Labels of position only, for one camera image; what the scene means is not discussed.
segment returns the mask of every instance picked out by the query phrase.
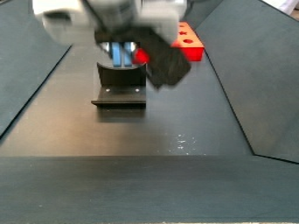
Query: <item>hole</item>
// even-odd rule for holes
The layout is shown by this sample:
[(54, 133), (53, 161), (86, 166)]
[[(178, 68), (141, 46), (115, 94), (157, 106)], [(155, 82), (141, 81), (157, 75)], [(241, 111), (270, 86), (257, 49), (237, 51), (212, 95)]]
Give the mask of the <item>hole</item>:
[(192, 43), (193, 43), (193, 40), (192, 40), (192, 39), (186, 39), (186, 40), (184, 41), (184, 43), (192, 44)]
[(71, 15), (66, 11), (47, 12), (45, 16), (53, 20), (63, 20), (66, 22), (71, 21)]

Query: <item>red block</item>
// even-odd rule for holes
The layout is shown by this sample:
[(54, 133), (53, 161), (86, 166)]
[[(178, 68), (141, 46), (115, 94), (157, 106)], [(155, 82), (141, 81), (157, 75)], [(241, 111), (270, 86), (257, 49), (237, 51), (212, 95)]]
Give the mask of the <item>red block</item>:
[[(181, 22), (178, 39), (174, 41), (173, 47), (182, 49), (189, 61), (202, 61), (205, 46), (196, 31), (186, 22)], [(149, 61), (150, 56), (146, 51), (139, 48), (135, 53), (134, 63), (143, 64)]]

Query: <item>black surface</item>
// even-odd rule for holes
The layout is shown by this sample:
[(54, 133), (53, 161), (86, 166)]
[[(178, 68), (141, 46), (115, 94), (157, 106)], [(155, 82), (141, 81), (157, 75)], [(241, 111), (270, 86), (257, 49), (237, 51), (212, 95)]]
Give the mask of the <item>black surface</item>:
[(33, 1), (0, 4), (0, 136), (69, 47), (51, 40), (33, 12)]
[(101, 110), (99, 48), (74, 46), (0, 142), (0, 156), (250, 156), (206, 56), (178, 87), (147, 85), (146, 109)]
[(298, 222), (298, 169), (262, 157), (6, 157), (0, 222)]
[(257, 154), (299, 162), (299, 23), (225, 0), (197, 30)]

